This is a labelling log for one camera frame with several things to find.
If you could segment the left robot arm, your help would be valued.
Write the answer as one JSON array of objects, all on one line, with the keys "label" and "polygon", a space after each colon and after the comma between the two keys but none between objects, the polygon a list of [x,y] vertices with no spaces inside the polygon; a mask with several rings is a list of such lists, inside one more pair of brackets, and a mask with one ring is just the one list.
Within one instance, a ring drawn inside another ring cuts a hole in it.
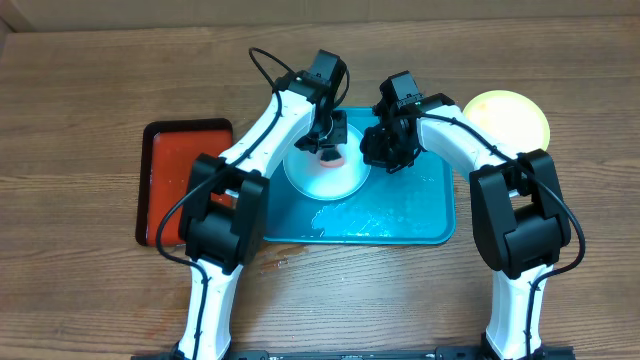
[{"label": "left robot arm", "polygon": [[265,235],[270,177],[292,146],[314,153],[345,142],[346,118],[335,105],[341,81],[304,71],[277,79],[269,105],[235,145],[194,161],[175,206],[192,285],[172,358],[225,357],[240,275]]}]

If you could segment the green plate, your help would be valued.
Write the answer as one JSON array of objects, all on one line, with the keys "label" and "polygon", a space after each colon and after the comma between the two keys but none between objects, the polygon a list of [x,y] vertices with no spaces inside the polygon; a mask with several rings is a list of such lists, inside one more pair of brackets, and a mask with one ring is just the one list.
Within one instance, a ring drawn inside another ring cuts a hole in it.
[{"label": "green plate", "polygon": [[524,95],[508,90],[487,91],[470,100],[463,114],[516,150],[548,149],[549,122],[540,107]]}]

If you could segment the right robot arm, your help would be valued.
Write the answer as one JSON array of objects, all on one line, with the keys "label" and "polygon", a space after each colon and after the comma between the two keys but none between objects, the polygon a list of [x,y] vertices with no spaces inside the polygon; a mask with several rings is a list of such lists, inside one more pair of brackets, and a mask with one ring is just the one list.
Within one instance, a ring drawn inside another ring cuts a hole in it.
[{"label": "right robot arm", "polygon": [[576,219],[565,204],[551,156],[518,150],[469,121],[452,99],[409,92],[384,96],[365,132],[366,163],[397,171],[432,152],[469,184],[473,238],[493,272],[492,310],[478,359],[571,359],[539,334],[544,290]]}]

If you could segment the light blue plate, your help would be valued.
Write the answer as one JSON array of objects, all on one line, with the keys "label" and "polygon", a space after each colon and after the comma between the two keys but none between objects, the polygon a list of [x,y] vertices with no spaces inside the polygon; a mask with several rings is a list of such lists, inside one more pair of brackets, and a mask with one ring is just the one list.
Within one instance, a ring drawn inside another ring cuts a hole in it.
[{"label": "light blue plate", "polygon": [[284,173],[293,187],[305,196],[333,201],[355,193],[367,180],[371,167],[359,149],[363,134],[353,125],[347,129],[347,143],[337,146],[342,165],[326,167],[320,156],[291,148],[283,160]]}]

